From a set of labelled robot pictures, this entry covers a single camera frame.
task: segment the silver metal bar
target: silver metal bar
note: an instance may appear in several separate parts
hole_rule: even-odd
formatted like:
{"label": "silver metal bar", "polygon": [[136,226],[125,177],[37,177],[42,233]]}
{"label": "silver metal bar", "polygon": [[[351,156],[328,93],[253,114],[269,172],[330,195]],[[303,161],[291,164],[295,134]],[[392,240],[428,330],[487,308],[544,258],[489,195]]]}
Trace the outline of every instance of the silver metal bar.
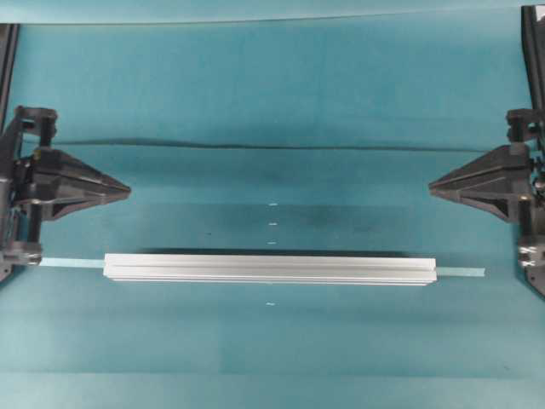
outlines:
{"label": "silver metal bar", "polygon": [[427,285],[435,259],[338,256],[106,254],[104,275],[116,281]]}

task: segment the teal surface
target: teal surface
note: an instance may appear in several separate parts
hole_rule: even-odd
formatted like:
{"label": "teal surface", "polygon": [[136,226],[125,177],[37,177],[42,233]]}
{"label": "teal surface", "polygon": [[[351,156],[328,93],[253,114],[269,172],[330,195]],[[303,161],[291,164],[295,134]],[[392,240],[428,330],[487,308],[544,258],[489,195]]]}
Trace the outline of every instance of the teal surface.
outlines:
{"label": "teal surface", "polygon": [[31,24],[134,24],[287,20],[506,9],[521,0],[3,0],[0,20]]}
{"label": "teal surface", "polygon": [[168,285],[27,269],[0,288],[2,403],[541,408],[545,304],[519,277],[514,230],[427,193],[530,105],[519,29],[517,9],[24,26],[11,106],[57,109],[58,146],[133,188],[44,225],[45,256],[369,251],[486,277]]}

